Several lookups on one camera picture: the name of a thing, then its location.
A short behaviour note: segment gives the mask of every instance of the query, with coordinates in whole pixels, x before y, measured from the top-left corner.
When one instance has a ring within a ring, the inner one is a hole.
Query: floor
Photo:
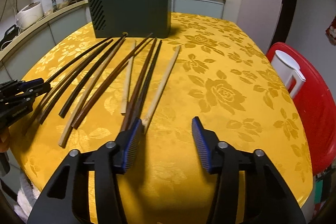
[[[14,193],[17,193],[20,188],[20,166],[10,150],[7,154],[10,164],[10,172],[1,179],[14,191]],[[8,195],[5,194],[5,196],[8,202],[14,206],[15,202]]]

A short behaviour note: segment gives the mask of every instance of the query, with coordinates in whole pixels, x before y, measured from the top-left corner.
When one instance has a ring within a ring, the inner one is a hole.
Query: floral tablecloth
[[[312,190],[308,144],[296,108],[264,54],[232,22],[172,13],[171,23],[172,34],[163,40],[142,116],[177,45],[181,45],[181,52],[149,131],[139,145],[135,165],[126,175],[118,177],[128,223],[206,222],[216,176],[206,174],[198,159],[191,134],[191,120],[195,116],[200,117],[205,128],[215,131],[220,140],[237,149],[249,152],[263,149],[302,206]],[[87,24],[47,53],[25,79],[47,79],[99,40],[92,24]],[[97,87],[130,51],[131,41],[126,40]],[[135,58],[131,88],[148,51],[149,46]],[[11,149],[39,189],[71,149],[96,150],[114,140],[118,133],[123,119],[120,102],[125,71],[106,90],[80,128],[72,132],[66,149],[58,146],[70,116],[68,113],[62,119],[58,113],[88,69],[64,93],[43,125],[35,123],[26,137],[20,132],[26,120],[11,128]],[[91,220],[96,222],[92,174],[89,185]],[[240,202],[239,217],[243,207]]]

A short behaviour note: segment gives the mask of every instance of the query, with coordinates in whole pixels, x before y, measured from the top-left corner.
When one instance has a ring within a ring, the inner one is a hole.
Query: white rice cooker
[[[43,9],[41,2],[34,2],[27,5],[17,13],[16,24],[20,26],[22,29],[27,29],[35,22],[40,20],[42,17],[43,17]]]

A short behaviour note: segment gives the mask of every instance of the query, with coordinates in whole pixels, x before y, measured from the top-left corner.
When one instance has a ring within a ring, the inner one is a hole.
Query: human hand
[[[0,130],[0,152],[6,152],[9,148],[9,129],[8,127]]]

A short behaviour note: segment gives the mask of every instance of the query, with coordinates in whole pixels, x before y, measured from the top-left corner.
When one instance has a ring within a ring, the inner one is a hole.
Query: white pitcher
[[[296,84],[290,92],[290,96],[294,98],[306,82],[306,78],[300,71],[300,65],[293,57],[279,50],[275,51],[271,65],[279,75],[286,89],[289,89],[293,78],[296,80]]]

